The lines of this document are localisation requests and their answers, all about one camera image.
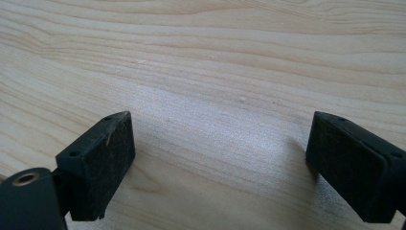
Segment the textured surface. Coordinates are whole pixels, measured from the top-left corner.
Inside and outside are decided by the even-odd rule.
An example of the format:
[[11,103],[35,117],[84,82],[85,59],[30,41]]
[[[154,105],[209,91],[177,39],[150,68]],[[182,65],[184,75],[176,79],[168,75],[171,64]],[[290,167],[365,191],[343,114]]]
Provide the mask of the textured surface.
[[313,112],[406,149],[405,1],[0,2],[0,174],[129,110],[137,157],[71,229],[400,229],[305,165]]
[[362,220],[392,221],[400,207],[396,194],[405,193],[401,191],[406,182],[402,149],[349,120],[316,112],[305,159]]
[[101,119],[57,157],[61,178],[72,189],[73,220],[104,218],[104,212],[135,157],[131,114]]

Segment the small hole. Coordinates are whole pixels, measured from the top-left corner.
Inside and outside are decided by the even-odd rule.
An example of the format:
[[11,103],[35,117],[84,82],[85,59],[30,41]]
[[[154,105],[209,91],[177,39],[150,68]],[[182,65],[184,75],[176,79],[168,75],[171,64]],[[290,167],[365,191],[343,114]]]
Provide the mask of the small hole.
[[39,178],[38,172],[29,172],[26,174],[21,175],[20,177],[16,178],[12,185],[14,186],[24,186],[36,181]]
[[391,155],[395,158],[403,158],[403,154],[398,152],[391,152]]
[[74,156],[78,156],[80,154],[79,151],[71,151],[71,153],[69,153],[70,156],[74,157]]
[[18,183],[26,183],[34,178],[33,174],[24,175],[18,179]]

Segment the light wood table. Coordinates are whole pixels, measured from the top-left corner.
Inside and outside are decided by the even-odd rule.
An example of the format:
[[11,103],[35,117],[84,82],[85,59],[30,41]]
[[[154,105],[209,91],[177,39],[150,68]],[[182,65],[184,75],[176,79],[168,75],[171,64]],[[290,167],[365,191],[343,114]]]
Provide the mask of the light wood table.
[[102,117],[137,156],[70,229],[400,229],[305,165],[315,110],[406,149],[406,2],[0,2],[0,174],[56,167]]

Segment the wood grain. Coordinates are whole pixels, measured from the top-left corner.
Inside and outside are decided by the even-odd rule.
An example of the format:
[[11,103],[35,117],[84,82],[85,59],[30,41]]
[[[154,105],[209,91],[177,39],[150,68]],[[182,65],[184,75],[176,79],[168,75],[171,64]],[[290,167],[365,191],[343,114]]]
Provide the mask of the wood grain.
[[1,1],[0,174],[129,110],[135,164],[71,229],[400,229],[362,222],[305,147],[321,110],[405,150],[405,60],[405,1]]

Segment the black clamp jaw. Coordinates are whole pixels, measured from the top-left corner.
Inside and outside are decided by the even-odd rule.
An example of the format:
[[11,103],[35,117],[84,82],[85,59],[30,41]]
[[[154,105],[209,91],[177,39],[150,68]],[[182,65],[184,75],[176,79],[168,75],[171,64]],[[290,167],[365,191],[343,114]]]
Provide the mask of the black clamp jaw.
[[53,172],[33,168],[1,184],[0,226],[67,229],[68,212],[75,221],[102,219],[134,157],[131,114],[101,119],[56,156]]
[[364,128],[315,112],[306,161],[365,222],[406,215],[406,152]]

